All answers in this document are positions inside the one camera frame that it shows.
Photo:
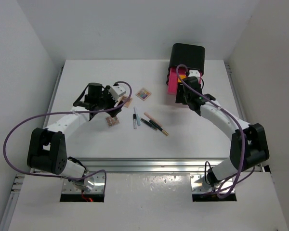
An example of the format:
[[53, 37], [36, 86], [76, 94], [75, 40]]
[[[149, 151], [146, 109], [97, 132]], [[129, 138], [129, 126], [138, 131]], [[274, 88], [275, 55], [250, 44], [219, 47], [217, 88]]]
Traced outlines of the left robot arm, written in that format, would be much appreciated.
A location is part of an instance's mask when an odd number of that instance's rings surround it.
[[125, 88], [118, 83], [105, 87], [99, 83], [89, 83], [67, 115], [45, 128], [32, 131], [27, 165], [65, 178], [84, 177], [86, 168], [67, 156], [66, 140], [99, 111], [106, 111], [115, 117], [121, 111], [121, 97], [125, 93]]

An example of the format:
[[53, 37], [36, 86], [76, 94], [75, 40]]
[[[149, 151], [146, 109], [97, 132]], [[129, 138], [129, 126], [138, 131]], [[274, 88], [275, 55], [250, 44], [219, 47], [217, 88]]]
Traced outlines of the peach eyeshadow palette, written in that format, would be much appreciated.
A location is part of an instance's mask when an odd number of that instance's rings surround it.
[[119, 101], [126, 102], [123, 106], [129, 108], [130, 104], [132, 103], [132, 97], [128, 98], [128, 96], [122, 96]]

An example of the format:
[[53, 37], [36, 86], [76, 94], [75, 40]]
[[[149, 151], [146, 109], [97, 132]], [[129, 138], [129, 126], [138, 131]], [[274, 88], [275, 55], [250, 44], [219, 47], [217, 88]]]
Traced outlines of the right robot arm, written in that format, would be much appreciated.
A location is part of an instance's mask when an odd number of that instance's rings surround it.
[[251, 124], [223, 109], [210, 94], [202, 94], [197, 77], [186, 77], [178, 87], [182, 104], [219, 128], [231, 141], [229, 157], [211, 167], [205, 176], [206, 184], [213, 187], [269, 159], [269, 149], [264, 127]]

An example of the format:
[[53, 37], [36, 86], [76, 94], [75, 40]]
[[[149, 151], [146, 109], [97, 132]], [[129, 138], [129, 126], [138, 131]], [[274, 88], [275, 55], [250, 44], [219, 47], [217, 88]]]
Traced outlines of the pink top drawer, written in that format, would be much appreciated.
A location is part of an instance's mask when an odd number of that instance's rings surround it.
[[[204, 80], [202, 79], [202, 75], [201, 78], [197, 78], [201, 88], [204, 87]], [[170, 95], [176, 95], [177, 91], [178, 91], [178, 85], [181, 83], [181, 80], [177, 77], [176, 74], [176, 67], [171, 67], [169, 70], [169, 73], [167, 75], [167, 93]]]

